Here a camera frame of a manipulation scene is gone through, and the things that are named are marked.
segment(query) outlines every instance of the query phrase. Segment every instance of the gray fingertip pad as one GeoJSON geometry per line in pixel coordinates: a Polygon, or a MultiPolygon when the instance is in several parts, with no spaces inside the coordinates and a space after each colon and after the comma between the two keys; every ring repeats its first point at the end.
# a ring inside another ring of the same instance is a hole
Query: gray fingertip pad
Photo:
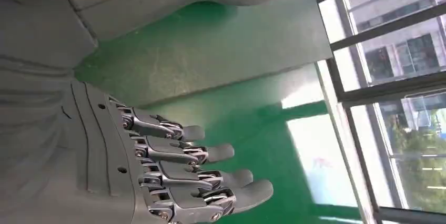
{"type": "Polygon", "coordinates": [[[234,156],[234,148],[231,144],[223,144],[217,147],[206,147],[209,156],[208,162],[218,162],[234,156]]]}
{"type": "Polygon", "coordinates": [[[274,193],[272,184],[267,179],[257,180],[243,188],[231,188],[236,196],[236,205],[232,213],[239,213],[254,208],[271,198],[274,193]]]}
{"type": "Polygon", "coordinates": [[[241,188],[254,181],[254,176],[248,169],[238,170],[234,173],[226,173],[223,171],[220,171],[220,173],[223,177],[223,186],[225,187],[241,188]]]}
{"type": "Polygon", "coordinates": [[[196,141],[205,138],[205,130],[200,126],[186,126],[183,128],[183,141],[196,141]]]}

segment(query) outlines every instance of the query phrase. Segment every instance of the building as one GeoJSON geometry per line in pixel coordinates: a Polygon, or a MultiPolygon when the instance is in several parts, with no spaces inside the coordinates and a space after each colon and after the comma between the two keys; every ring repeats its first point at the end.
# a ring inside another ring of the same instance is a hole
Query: building
{"type": "MultiPolygon", "coordinates": [[[[444,0],[344,0],[355,33],[432,7],[444,0]]],[[[406,79],[446,69],[445,18],[437,17],[365,41],[358,47],[366,85],[406,79]]],[[[403,127],[433,127],[431,111],[446,107],[446,93],[381,103],[383,117],[397,115],[403,127]]]]}

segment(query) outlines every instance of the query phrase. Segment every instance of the green floor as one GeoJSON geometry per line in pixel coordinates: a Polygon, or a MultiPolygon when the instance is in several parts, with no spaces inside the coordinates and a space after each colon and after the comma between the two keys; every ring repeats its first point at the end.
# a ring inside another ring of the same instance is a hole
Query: green floor
{"type": "MultiPolygon", "coordinates": [[[[287,127],[287,122],[294,119],[327,114],[323,100],[282,108],[282,101],[286,97],[297,94],[296,97],[299,98],[311,96],[311,92],[320,93],[320,87],[315,87],[314,83],[312,88],[302,89],[303,85],[314,81],[317,81],[316,70],[310,65],[143,108],[174,118],[183,124],[204,126],[205,145],[230,142],[235,148],[235,157],[207,166],[209,169],[235,171],[248,168],[256,179],[267,178],[273,183],[274,196],[267,203],[252,211],[223,218],[219,223],[336,222],[333,218],[359,220],[360,215],[355,207],[315,202],[298,150],[287,127]]],[[[331,123],[320,125],[321,130],[329,127],[332,127],[331,123]]],[[[336,141],[336,138],[333,135],[326,140],[336,141]]],[[[333,155],[340,156],[340,153],[334,151],[333,155]]],[[[336,178],[333,178],[333,183],[337,183],[336,178]]],[[[323,196],[324,188],[316,189],[322,190],[318,194],[323,196]]]]}

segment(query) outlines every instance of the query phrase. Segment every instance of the building window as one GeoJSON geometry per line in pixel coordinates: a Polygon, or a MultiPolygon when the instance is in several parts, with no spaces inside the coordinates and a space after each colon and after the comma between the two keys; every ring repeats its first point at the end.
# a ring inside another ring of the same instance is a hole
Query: building window
{"type": "Polygon", "coordinates": [[[372,81],[393,77],[392,65],[385,47],[366,52],[366,61],[372,81]]]}
{"type": "Polygon", "coordinates": [[[430,34],[396,44],[396,49],[404,74],[426,71],[440,66],[430,34]]]}
{"type": "Polygon", "coordinates": [[[369,28],[373,28],[379,26],[383,23],[393,21],[395,19],[401,18],[403,16],[407,16],[412,14],[413,12],[422,10],[424,8],[432,6],[431,0],[420,0],[409,5],[397,8],[393,11],[385,13],[381,16],[375,17],[365,22],[361,22],[356,25],[356,28],[359,32],[364,31],[369,28]]]}

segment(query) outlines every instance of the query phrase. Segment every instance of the window frame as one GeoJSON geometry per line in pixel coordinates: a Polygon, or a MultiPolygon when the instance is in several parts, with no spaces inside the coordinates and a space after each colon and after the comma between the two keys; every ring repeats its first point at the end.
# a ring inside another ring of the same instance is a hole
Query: window frame
{"type": "MultiPolygon", "coordinates": [[[[343,4],[342,0],[335,0],[337,4],[343,4]]],[[[344,31],[346,35],[350,35],[340,41],[330,44],[332,51],[336,51],[343,48],[352,49],[353,45],[361,43],[375,37],[390,33],[395,30],[402,29],[420,22],[427,21],[429,19],[437,18],[443,14],[446,14],[446,2],[435,3],[432,2],[433,6],[411,14],[409,16],[390,21],[384,25],[369,29],[362,33],[352,34],[351,27],[349,26],[349,20],[342,16],[341,12],[345,12],[345,8],[339,8],[341,14],[341,21],[343,22],[344,31]]],[[[361,149],[361,143],[359,141],[358,132],[354,124],[353,115],[351,108],[354,106],[365,105],[371,107],[372,104],[378,103],[380,101],[390,101],[390,100],[400,100],[405,97],[411,96],[413,93],[435,93],[438,90],[446,89],[446,72],[436,72],[430,73],[423,76],[415,76],[413,78],[388,82],[375,86],[367,86],[357,90],[345,91],[342,85],[339,69],[336,63],[335,57],[326,60],[329,74],[333,83],[334,92],[341,107],[348,127],[351,132],[351,136],[356,148],[356,152],[359,158],[359,165],[363,172],[363,177],[365,179],[366,188],[368,190],[368,195],[370,203],[373,209],[373,216],[378,224],[383,221],[395,221],[402,222],[406,224],[436,224],[436,223],[446,223],[446,214],[443,213],[433,213],[426,211],[416,211],[409,209],[402,209],[401,206],[396,204],[396,208],[380,207],[377,203],[375,194],[373,193],[373,187],[368,173],[368,168],[364,158],[363,151],[361,149]]],[[[364,81],[365,78],[358,74],[359,82],[364,81]]]]}

